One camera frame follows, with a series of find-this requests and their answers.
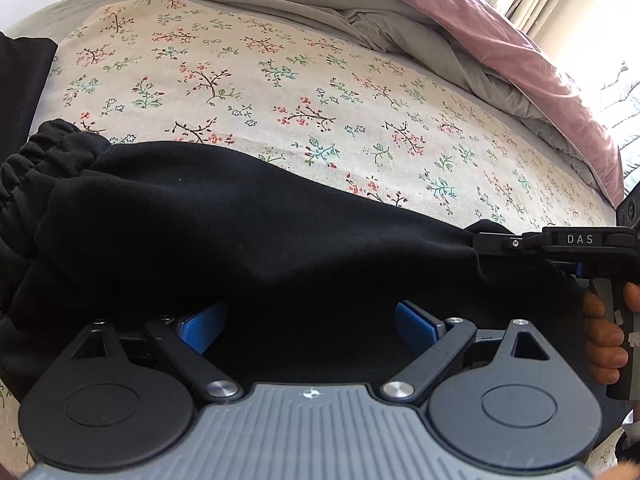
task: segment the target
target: pink blanket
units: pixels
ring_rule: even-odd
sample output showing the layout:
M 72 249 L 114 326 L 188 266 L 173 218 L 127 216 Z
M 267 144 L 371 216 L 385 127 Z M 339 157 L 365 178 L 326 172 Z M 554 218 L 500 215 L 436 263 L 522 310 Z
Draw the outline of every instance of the pink blanket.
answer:
M 402 0 L 448 30 L 478 61 L 511 81 L 593 171 L 612 205 L 624 187 L 618 147 L 584 105 L 576 83 L 531 39 L 481 0 Z

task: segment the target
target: textured blue rubber pad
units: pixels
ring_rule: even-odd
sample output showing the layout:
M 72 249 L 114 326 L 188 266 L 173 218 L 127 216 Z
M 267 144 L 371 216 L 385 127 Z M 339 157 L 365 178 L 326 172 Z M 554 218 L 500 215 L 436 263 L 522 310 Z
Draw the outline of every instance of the textured blue rubber pad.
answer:
M 226 321 L 226 303 L 219 301 L 182 322 L 178 336 L 202 354 L 222 332 Z
M 416 354 L 423 353 L 438 340 L 438 332 L 427 320 L 404 303 L 398 303 L 394 316 L 396 332 Z

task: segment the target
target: metal screw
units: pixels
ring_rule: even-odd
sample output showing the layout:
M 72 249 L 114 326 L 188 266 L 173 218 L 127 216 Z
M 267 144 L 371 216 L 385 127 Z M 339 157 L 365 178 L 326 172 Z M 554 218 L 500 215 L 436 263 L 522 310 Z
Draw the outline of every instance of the metal screw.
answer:
M 213 381 L 207 384 L 207 393 L 213 397 L 231 397 L 238 391 L 238 385 L 231 381 Z
M 414 394 L 415 388 L 409 383 L 391 381 L 382 385 L 382 393 L 391 399 L 405 399 Z

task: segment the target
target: white floral sheet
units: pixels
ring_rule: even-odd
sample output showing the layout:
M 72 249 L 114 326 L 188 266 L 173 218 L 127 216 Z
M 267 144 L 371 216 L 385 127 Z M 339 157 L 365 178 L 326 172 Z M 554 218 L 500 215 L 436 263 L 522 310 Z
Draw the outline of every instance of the white floral sheet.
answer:
M 612 221 L 548 146 L 426 74 L 271 16 L 131 0 L 61 42 L 33 130 L 61 117 L 114 143 L 225 146 L 458 226 Z M 0 398 L 0 462 L 20 472 L 17 403 Z

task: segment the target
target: gray ribbed plate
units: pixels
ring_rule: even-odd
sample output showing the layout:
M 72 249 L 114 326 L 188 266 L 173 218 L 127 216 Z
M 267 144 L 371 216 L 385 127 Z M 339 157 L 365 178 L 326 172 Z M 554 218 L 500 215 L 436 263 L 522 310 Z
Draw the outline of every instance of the gray ribbed plate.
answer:
M 580 466 L 544 477 L 591 478 Z M 98 475 L 39 465 L 24 478 L 506 480 L 508 477 L 484 471 L 449 454 L 430 437 L 414 410 L 378 402 L 364 386 L 261 384 L 242 402 L 208 406 L 183 440 L 139 467 Z

